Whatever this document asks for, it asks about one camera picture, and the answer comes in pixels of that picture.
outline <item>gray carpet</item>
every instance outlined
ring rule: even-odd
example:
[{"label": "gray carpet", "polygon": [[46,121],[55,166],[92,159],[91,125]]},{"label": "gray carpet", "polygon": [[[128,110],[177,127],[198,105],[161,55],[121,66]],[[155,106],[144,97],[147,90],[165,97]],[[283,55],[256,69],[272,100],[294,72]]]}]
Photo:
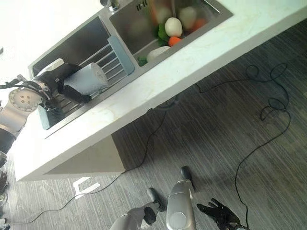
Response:
[{"label": "gray carpet", "polygon": [[[266,79],[281,62],[288,63],[278,82],[290,95],[290,128],[255,152],[239,171],[238,187],[248,204],[253,230],[307,229],[307,20],[199,82],[207,90],[224,81],[243,79],[250,64],[257,65],[260,76]],[[195,86],[186,89],[180,104],[167,113],[149,142],[142,167],[121,176],[103,192],[74,200],[62,211],[45,213],[34,223],[13,225],[12,229],[108,230],[121,214],[149,202],[147,187],[167,197],[184,165],[190,166],[194,176],[194,204],[215,197],[245,224],[245,207],[234,186],[236,168],[249,152],[283,131],[288,122],[283,112],[259,120],[260,110],[272,96],[284,101],[283,91],[272,82],[229,83],[203,94]],[[147,138],[163,114],[151,110],[113,134],[118,150],[127,155],[126,163],[141,162]],[[74,195],[72,183],[76,179],[16,183],[11,160],[5,170],[10,185],[3,211],[10,222],[31,220],[42,210],[61,207]],[[83,186],[99,182],[102,187],[115,177],[98,176]],[[197,229],[218,229],[211,219],[196,208],[194,211]],[[166,229],[165,220],[166,213],[160,213],[151,229]]]}]

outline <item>black cable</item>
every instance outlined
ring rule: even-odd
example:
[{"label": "black cable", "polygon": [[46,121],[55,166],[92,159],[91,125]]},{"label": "black cable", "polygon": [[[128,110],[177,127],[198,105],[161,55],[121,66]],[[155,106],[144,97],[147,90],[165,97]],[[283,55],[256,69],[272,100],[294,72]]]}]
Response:
[{"label": "black cable", "polygon": [[141,163],[140,163],[138,166],[136,166],[136,167],[134,167],[134,168],[132,168],[132,169],[128,169],[128,170],[122,172],[122,173],[121,173],[118,177],[116,177],[111,183],[109,183],[106,187],[104,187],[104,188],[102,188],[102,189],[100,189],[100,190],[97,190],[97,191],[91,192],[91,193],[81,193],[81,194],[78,194],[78,195],[73,196],[71,199],[69,199],[69,200],[66,202],[65,205],[63,205],[63,206],[62,206],[61,208],[59,208],[59,209],[48,209],[48,210],[44,210],[44,211],[40,212],[33,220],[28,221],[28,222],[9,223],[9,224],[11,224],[11,225],[21,225],[21,224],[30,224],[30,223],[33,223],[33,222],[36,221],[42,214],[44,214],[44,213],[46,213],[46,212],[57,212],[57,211],[61,211],[62,209],[64,209],[64,208],[65,208],[75,197],[77,197],[77,196],[80,196],[80,195],[92,195],[92,194],[96,194],[96,193],[99,193],[99,192],[104,191],[105,189],[109,188],[109,187],[110,187],[110,186],[111,186],[121,175],[123,175],[123,174],[125,174],[125,173],[127,173],[127,172],[129,172],[129,171],[131,171],[131,170],[140,168],[140,167],[144,164],[144,162],[145,162],[145,160],[146,160],[146,157],[147,157],[147,155],[148,155],[149,141],[150,141],[150,139],[152,138],[152,136],[154,136],[154,135],[156,134],[156,132],[157,132],[157,131],[161,128],[161,126],[163,125],[163,123],[164,123],[164,121],[165,121],[166,114],[167,114],[167,112],[164,113],[163,119],[162,119],[162,121],[161,121],[159,127],[158,127],[154,132],[152,132],[151,135],[149,135],[149,137],[147,138],[145,155],[144,155],[144,157],[143,157],[143,160],[141,161]]},{"label": "black cable", "polygon": [[[213,87],[211,87],[210,89],[206,90],[206,91],[202,91],[201,90],[201,87],[196,83],[195,85],[197,86],[197,88],[199,89],[199,93],[207,93],[208,91],[218,87],[218,86],[221,86],[221,85],[224,85],[226,83],[232,83],[232,82],[239,82],[239,81],[253,81],[253,82],[259,82],[259,83],[268,83],[268,82],[274,82],[276,85],[278,85],[284,92],[285,96],[286,96],[286,103],[284,104],[281,100],[277,99],[277,98],[273,98],[273,97],[270,97],[268,99],[268,106],[264,107],[261,112],[260,112],[260,120],[261,121],[264,121],[266,119],[266,117],[271,114],[272,112],[274,111],[281,111],[281,112],[285,112],[288,114],[289,116],[289,121],[288,121],[288,124],[286,126],[286,128],[278,135],[276,135],[275,137],[269,139],[268,141],[266,141],[265,143],[263,143],[262,145],[259,145],[258,147],[256,147],[251,153],[249,153],[245,158],[243,158],[243,160],[239,163],[237,169],[236,169],[236,176],[235,176],[235,187],[236,187],[236,193],[239,197],[239,200],[240,202],[245,206],[246,208],[246,215],[245,215],[245,220],[246,220],[246,225],[247,225],[247,228],[249,228],[249,224],[248,224],[248,206],[243,202],[242,198],[241,198],[241,195],[239,193],[239,190],[238,190],[238,186],[237,186],[237,177],[238,177],[238,172],[239,172],[239,169],[240,169],[240,166],[242,165],[243,162],[245,162],[255,151],[257,151],[258,149],[260,149],[261,147],[269,144],[270,142],[272,142],[273,140],[277,139],[278,137],[280,137],[281,135],[283,135],[289,128],[290,124],[291,124],[291,115],[290,113],[287,111],[287,106],[289,104],[289,94],[287,92],[287,90],[285,89],[285,87],[283,85],[281,85],[280,83],[278,83],[276,81],[277,78],[279,78],[280,76],[283,75],[283,73],[286,71],[287,69],[287,64],[286,63],[281,63],[277,66],[275,66],[271,71],[270,71],[270,79],[269,80],[256,80],[256,79],[253,79],[251,78],[251,75],[249,73],[249,69],[251,68],[254,68],[256,70],[256,73],[254,74],[254,78],[258,77],[259,75],[259,68],[255,65],[250,65],[246,68],[246,71],[245,71],[245,74],[247,76],[247,79],[241,79],[241,80],[229,80],[229,81],[225,81],[225,82],[222,82],[220,84],[217,84]],[[276,72],[278,70],[278,68],[282,68],[282,71],[280,71],[278,74],[276,74],[276,76],[274,76],[274,72]],[[268,110],[268,109],[271,109],[266,115],[264,115],[265,111]]]}]

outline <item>double sink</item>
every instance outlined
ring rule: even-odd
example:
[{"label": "double sink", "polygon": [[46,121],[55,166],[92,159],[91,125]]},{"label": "double sink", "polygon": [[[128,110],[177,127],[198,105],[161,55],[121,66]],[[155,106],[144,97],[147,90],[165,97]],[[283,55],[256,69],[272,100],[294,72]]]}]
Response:
[{"label": "double sink", "polygon": [[[94,93],[87,104],[74,104],[55,93],[58,114],[40,109],[45,138],[232,16],[216,0],[119,0],[118,3],[118,10],[104,7],[29,66],[34,77],[58,58],[81,67],[95,62],[108,78],[109,87]],[[169,16],[177,17],[186,7],[195,9],[202,24],[193,31],[184,30],[182,41],[153,61],[140,64],[140,57],[161,46],[158,25]]]}]

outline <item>sink basin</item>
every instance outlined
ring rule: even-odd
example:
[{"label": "sink basin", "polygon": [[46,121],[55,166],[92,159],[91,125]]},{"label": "sink basin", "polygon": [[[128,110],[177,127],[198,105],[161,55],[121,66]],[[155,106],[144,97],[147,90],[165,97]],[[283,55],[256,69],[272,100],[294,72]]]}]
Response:
[{"label": "sink basin", "polygon": [[[216,0],[118,2],[120,7],[117,11],[103,8],[29,66],[30,76],[33,78],[58,58],[81,67],[95,62],[108,79],[108,88],[92,94],[92,100],[87,104],[74,104],[55,92],[53,97],[58,101],[58,109],[54,112],[42,108],[39,110],[43,128],[46,130],[45,138],[232,16],[232,13]],[[163,24],[168,17],[177,17],[180,11],[187,7],[194,9],[196,21],[201,23],[193,29],[184,29],[182,41],[153,61],[139,65],[138,57],[146,57],[150,51],[162,45],[157,37],[158,25]]]},{"label": "sink basin", "polygon": [[231,12],[216,1],[135,0],[112,15],[110,21],[138,61],[138,57],[146,57],[150,51],[162,46],[162,40],[158,39],[158,25],[165,24],[169,17],[180,18],[181,11],[186,8],[196,13],[196,18],[193,18],[195,26],[183,28],[183,41],[173,46],[165,59],[230,17]]}]

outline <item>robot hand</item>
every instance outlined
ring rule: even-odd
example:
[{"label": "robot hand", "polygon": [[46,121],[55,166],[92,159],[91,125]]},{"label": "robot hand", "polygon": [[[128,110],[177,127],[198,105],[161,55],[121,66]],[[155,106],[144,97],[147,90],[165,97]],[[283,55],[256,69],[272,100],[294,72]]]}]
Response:
[{"label": "robot hand", "polygon": [[211,201],[214,203],[209,202],[208,205],[210,207],[202,204],[197,204],[197,207],[201,212],[213,219],[220,230],[248,230],[241,225],[239,218],[228,207],[214,198],[212,198]]}]

